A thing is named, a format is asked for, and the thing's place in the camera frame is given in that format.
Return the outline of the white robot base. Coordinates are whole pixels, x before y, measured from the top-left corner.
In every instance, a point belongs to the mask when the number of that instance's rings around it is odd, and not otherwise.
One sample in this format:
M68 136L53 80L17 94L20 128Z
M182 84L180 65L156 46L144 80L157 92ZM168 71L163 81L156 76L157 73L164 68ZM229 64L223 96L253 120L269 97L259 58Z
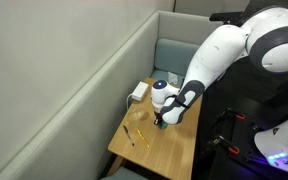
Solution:
M288 120L256 133L254 142L272 167L288 172Z

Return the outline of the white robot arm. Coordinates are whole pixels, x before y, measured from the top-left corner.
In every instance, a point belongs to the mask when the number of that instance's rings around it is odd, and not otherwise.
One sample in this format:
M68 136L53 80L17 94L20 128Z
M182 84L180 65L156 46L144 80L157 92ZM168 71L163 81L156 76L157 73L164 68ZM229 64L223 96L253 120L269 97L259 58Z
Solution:
M153 84L154 124L165 128L180 123L204 91L244 57L259 69L288 72L287 8L267 7L241 26L226 24L215 29L195 52L181 87L165 80Z

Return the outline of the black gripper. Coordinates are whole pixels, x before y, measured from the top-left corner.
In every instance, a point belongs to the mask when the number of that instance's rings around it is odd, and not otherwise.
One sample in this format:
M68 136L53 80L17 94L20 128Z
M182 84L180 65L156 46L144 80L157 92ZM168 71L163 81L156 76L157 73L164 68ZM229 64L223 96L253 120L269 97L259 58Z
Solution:
M162 117L160 114L160 110L157 108L154 108L154 115L155 115L154 124L161 127L162 126Z

